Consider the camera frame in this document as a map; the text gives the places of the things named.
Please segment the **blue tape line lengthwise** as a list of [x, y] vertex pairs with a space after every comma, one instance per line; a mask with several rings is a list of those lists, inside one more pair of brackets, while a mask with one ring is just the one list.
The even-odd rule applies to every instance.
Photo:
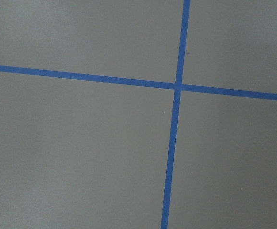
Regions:
[[174, 97], [173, 97], [171, 123], [170, 123], [169, 148], [168, 148], [168, 155], [167, 155], [165, 186], [164, 186], [162, 215], [161, 215], [161, 223], [160, 223], [161, 229], [167, 229], [168, 222], [169, 222], [170, 198], [171, 198], [171, 189], [172, 189], [172, 178], [173, 178], [176, 139], [177, 139], [177, 130], [178, 130], [184, 59], [185, 59], [185, 53], [186, 53], [188, 21], [189, 21], [189, 15], [190, 15], [190, 5], [191, 5], [190, 0], [185, 0], [183, 2], [178, 61], [177, 61]]

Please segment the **blue tape line crosswise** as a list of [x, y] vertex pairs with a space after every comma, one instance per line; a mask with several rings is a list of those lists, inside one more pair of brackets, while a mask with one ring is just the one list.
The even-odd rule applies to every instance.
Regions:
[[[23, 67], [14, 67], [14, 66], [5, 66], [5, 65], [0, 65], [0, 72], [27, 74], [27, 75], [35, 75], [35, 76], [46, 76], [46, 77], [73, 79], [73, 80], [81, 80], [81, 81], [92, 81], [92, 82], [100, 82], [100, 83], [113, 83], [113, 84], [131, 85], [131, 86], [170, 89], [170, 90], [174, 90], [176, 88], [176, 85], [174, 83], [168, 83], [168, 82], [129, 79], [129, 78], [101, 76], [101, 75], [92, 75], [92, 74], [84, 74], [84, 73], [69, 73], [69, 72], [32, 69], [32, 68], [23, 68]], [[219, 94], [219, 95], [277, 101], [277, 94], [273, 94], [273, 93], [226, 89], [226, 88], [208, 87], [208, 86], [191, 85], [191, 84], [181, 85], [181, 90], [188, 91], [188, 92], [196, 92], [196, 93]]]

